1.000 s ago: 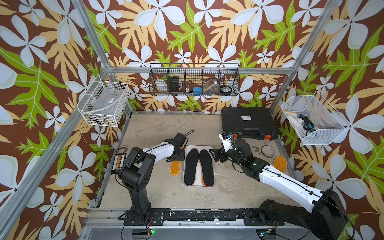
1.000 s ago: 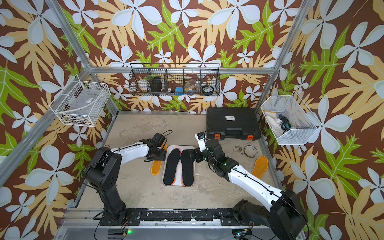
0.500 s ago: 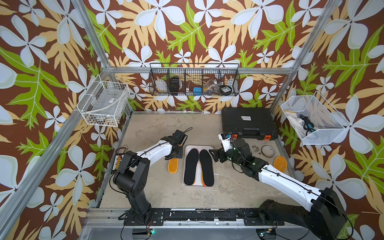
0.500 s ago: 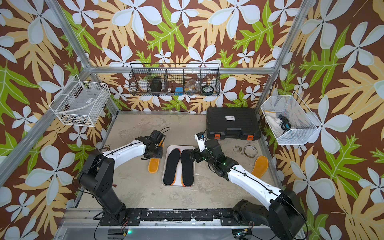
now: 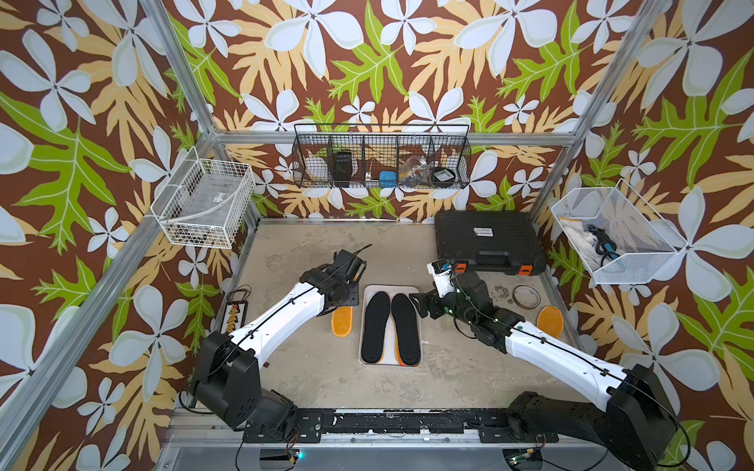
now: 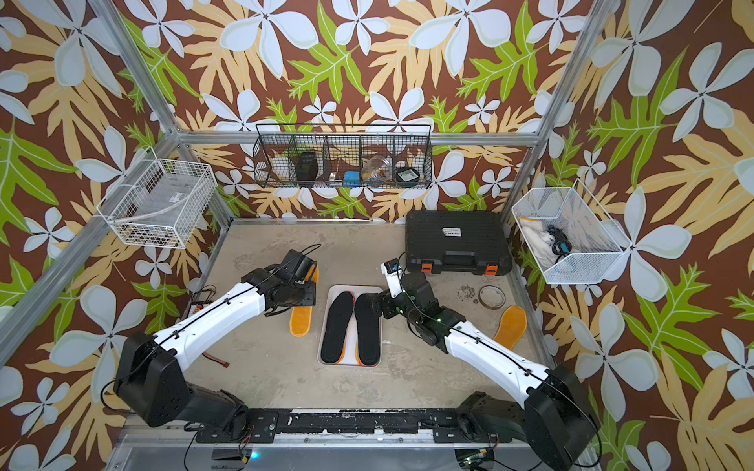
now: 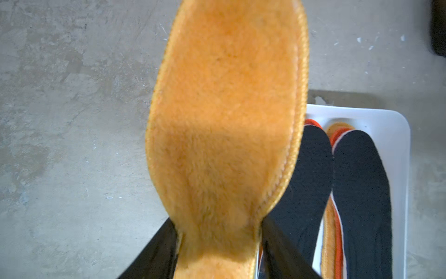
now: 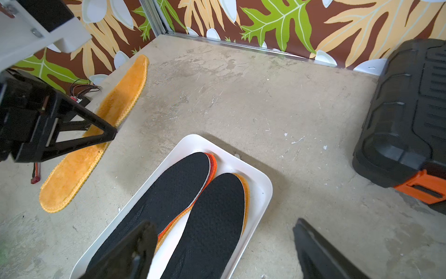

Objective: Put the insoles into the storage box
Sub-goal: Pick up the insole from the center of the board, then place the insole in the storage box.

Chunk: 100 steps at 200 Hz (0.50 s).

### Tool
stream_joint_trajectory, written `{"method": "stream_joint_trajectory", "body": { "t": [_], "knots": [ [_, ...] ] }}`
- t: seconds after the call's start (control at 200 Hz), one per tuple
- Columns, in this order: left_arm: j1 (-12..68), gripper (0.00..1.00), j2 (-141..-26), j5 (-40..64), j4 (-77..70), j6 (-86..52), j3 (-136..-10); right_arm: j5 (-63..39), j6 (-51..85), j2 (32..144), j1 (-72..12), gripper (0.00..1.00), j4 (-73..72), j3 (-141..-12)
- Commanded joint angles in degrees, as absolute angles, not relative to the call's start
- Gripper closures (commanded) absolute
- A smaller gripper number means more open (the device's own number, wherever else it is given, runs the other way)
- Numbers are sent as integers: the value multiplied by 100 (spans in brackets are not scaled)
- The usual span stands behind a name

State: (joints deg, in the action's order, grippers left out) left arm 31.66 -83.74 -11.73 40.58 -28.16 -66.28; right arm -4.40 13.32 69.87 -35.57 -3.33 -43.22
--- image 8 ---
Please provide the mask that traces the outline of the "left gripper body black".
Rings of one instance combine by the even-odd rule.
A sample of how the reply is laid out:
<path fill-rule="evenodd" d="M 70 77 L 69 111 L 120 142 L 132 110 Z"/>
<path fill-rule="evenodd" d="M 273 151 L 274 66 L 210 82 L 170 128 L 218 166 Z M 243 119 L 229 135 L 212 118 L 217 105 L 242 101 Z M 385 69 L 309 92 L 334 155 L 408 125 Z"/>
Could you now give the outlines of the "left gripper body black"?
<path fill-rule="evenodd" d="M 21 70 L 1 72 L 1 160 L 44 162 L 59 91 Z"/>

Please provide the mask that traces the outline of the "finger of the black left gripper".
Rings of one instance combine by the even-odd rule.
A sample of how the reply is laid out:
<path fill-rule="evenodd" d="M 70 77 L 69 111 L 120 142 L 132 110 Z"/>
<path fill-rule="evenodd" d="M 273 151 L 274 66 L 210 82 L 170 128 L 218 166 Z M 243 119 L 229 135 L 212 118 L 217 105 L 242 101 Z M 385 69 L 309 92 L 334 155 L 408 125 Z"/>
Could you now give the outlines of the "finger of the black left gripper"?
<path fill-rule="evenodd" d="M 82 120 L 65 122 L 65 114 L 70 112 L 75 113 Z M 49 123 L 51 124 L 51 129 L 49 130 L 48 144 L 45 146 L 45 160 L 112 141 L 117 134 L 115 127 L 65 94 L 55 95 L 54 108 L 51 110 Z M 92 127 L 99 130 L 98 135 L 82 136 L 61 142 L 57 141 L 61 132 L 82 131 Z"/>

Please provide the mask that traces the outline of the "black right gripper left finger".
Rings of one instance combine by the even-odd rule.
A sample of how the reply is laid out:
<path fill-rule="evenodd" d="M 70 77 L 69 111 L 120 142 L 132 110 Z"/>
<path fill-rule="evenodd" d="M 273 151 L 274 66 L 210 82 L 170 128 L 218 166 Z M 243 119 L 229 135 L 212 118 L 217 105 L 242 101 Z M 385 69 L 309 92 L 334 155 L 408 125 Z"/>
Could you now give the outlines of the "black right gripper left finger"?
<path fill-rule="evenodd" d="M 156 245 L 156 226 L 144 220 L 81 277 L 145 279 L 152 264 Z"/>

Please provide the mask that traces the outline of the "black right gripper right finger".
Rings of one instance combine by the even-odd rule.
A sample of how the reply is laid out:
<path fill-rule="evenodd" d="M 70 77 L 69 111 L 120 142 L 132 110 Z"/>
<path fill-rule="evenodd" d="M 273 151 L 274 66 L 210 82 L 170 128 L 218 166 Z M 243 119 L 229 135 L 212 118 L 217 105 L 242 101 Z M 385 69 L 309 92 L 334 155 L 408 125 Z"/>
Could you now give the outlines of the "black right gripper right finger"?
<path fill-rule="evenodd" d="M 293 228 L 304 279 L 366 279 L 324 236 L 303 218 Z"/>

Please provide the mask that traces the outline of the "black insole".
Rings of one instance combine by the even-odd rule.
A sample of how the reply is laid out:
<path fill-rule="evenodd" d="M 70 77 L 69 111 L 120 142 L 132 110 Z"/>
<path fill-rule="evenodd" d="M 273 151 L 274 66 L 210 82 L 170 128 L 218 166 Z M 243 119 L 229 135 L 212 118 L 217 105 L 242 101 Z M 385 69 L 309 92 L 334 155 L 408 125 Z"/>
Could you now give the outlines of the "black insole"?
<path fill-rule="evenodd" d="M 205 152 L 193 153 L 169 167 L 99 247 L 87 269 L 99 262 L 144 220 L 155 225 L 156 249 L 159 249 L 172 227 L 192 209 L 216 171 L 216 158 Z"/>
<path fill-rule="evenodd" d="M 221 278 L 242 236 L 244 197 L 237 176 L 217 176 L 195 202 L 162 278 Z"/>

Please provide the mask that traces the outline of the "red white patterned insole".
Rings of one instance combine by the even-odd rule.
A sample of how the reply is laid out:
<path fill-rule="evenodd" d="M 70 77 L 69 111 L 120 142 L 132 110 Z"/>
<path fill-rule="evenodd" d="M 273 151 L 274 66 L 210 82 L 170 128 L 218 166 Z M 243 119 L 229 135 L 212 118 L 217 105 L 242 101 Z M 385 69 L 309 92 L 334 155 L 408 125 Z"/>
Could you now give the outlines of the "red white patterned insole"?
<path fill-rule="evenodd" d="M 176 223 L 194 206 L 216 174 L 217 161 L 210 153 L 193 153 L 167 169 L 150 187 L 150 205 L 160 230 L 159 249 Z"/>

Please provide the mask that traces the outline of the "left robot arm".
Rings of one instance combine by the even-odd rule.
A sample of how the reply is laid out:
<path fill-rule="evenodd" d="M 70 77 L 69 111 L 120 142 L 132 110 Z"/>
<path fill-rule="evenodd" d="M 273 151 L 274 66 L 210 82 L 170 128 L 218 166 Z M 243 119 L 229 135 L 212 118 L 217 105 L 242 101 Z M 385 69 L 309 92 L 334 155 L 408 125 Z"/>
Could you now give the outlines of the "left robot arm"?
<path fill-rule="evenodd" d="M 62 1 L 1 2 L 1 159 L 44 162 L 112 141 L 117 129 L 13 65 L 50 44 L 72 52 L 91 39 Z"/>

